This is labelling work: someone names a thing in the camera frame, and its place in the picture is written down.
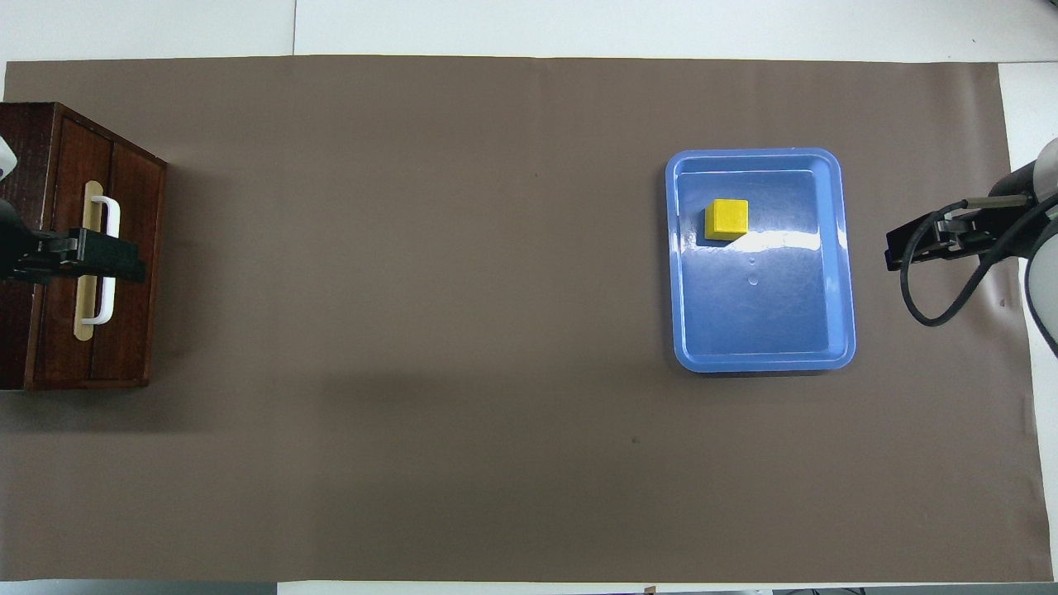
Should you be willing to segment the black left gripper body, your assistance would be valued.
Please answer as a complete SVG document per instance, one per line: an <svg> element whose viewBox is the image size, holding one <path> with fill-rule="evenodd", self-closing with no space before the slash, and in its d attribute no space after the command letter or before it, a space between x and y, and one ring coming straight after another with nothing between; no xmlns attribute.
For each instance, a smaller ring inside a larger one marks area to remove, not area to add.
<svg viewBox="0 0 1058 595"><path fill-rule="evenodd" d="M1 200L1 278L49 285L53 278L79 278L83 274L63 267L51 240L67 240L49 232L37 233L23 220L7 200Z"/></svg>

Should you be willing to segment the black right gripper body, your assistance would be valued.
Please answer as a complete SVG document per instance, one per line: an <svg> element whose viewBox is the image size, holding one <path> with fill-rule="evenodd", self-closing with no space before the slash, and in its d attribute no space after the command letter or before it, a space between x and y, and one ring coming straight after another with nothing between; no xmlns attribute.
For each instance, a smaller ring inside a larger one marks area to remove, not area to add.
<svg viewBox="0 0 1058 595"><path fill-rule="evenodd" d="M995 248L1001 237L1013 230L1034 203L1029 197L986 197L967 199L966 214L950 218L950 232L955 248L953 259L978 256Z"/></svg>

